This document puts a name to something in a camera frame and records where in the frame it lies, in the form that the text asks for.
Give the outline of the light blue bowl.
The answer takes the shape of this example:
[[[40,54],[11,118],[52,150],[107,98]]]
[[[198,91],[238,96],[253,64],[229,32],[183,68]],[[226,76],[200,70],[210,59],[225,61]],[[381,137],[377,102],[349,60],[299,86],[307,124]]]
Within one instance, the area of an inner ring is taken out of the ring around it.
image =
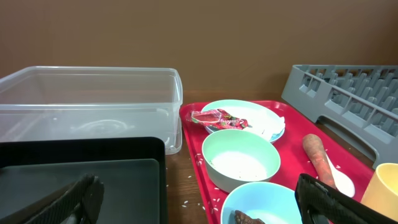
[[[271,182],[250,182],[234,189],[223,203],[220,223],[234,223],[237,210],[266,224],[302,224],[295,192]]]

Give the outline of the mint green bowl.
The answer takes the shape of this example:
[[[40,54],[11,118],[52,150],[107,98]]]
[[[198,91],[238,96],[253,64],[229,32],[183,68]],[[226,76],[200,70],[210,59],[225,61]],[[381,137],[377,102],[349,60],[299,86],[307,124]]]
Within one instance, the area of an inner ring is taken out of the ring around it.
[[[247,131],[216,131],[205,138],[201,152],[210,180],[227,193],[249,182],[268,182],[281,166],[274,145]]]

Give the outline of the light blue plate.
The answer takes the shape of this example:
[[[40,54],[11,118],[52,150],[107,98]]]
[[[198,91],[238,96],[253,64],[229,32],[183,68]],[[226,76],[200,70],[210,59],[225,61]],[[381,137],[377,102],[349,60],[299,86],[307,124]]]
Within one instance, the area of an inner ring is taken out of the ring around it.
[[[281,138],[285,131],[285,118],[257,103],[243,100],[218,100],[208,103],[202,111],[213,109],[222,109],[234,117],[246,119],[249,126],[243,131],[257,134],[271,143]]]

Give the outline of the white napkin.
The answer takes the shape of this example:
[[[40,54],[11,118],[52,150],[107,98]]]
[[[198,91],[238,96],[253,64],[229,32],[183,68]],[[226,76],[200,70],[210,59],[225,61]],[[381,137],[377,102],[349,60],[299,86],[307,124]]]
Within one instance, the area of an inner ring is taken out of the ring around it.
[[[270,110],[252,110],[246,118],[249,126],[244,131],[256,134],[269,142],[278,140],[285,131],[285,118]]]

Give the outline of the brown food scrap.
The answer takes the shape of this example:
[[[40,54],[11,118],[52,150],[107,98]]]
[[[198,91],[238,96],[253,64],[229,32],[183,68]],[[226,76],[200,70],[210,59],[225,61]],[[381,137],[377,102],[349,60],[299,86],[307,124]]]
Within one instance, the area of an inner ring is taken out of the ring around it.
[[[251,218],[239,210],[234,211],[234,220],[236,224],[265,224],[261,219]]]

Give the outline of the red snack wrapper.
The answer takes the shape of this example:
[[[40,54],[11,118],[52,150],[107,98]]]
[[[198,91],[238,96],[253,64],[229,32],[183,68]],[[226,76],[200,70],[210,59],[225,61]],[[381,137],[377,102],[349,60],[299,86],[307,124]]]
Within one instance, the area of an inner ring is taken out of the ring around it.
[[[187,121],[204,127],[243,130],[249,126],[246,119],[237,118],[222,109],[208,111],[192,111],[186,116]]]

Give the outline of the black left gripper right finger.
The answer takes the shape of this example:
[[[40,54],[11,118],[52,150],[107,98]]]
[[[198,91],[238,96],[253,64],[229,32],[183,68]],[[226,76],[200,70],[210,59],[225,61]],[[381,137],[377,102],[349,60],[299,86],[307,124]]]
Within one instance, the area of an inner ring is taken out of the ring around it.
[[[303,224],[397,224],[308,174],[300,174],[295,199]]]

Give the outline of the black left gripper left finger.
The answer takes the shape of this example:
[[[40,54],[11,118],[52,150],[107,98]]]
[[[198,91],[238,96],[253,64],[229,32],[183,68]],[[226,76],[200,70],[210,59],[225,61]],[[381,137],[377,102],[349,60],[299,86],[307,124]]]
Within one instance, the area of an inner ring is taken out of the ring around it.
[[[104,183],[85,174],[46,197],[1,219],[1,224],[96,224],[104,198]]]

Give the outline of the orange carrot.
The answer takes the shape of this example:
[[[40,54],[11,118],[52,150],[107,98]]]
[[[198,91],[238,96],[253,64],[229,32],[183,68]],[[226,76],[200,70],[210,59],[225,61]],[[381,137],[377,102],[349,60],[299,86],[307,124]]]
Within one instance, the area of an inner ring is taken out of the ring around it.
[[[336,189],[322,140],[315,134],[308,134],[303,138],[302,145],[318,174],[318,179]]]

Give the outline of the yellow plastic cup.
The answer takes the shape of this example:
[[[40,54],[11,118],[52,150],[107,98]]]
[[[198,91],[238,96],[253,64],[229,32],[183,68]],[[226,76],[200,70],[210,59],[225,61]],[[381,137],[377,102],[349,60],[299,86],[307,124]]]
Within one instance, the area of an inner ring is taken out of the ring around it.
[[[397,178],[397,164],[379,164],[365,190],[361,203],[397,221]]]

